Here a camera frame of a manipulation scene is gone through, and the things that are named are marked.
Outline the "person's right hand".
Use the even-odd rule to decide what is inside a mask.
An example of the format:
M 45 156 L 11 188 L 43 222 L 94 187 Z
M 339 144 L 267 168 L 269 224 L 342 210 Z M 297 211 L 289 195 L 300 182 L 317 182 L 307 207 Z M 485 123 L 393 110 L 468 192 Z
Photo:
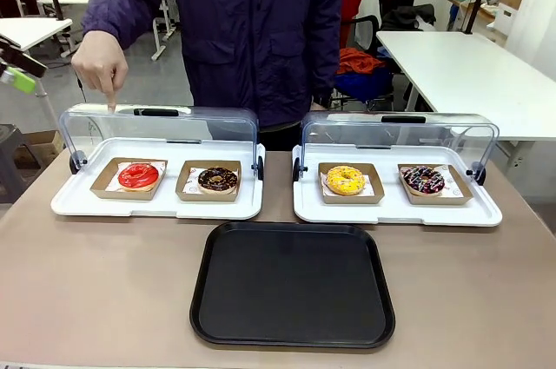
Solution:
M 100 30 L 87 32 L 72 57 L 72 65 L 79 78 L 90 89 L 105 95 L 109 112 L 114 112 L 116 93 L 124 85 L 129 71 L 117 39 Z

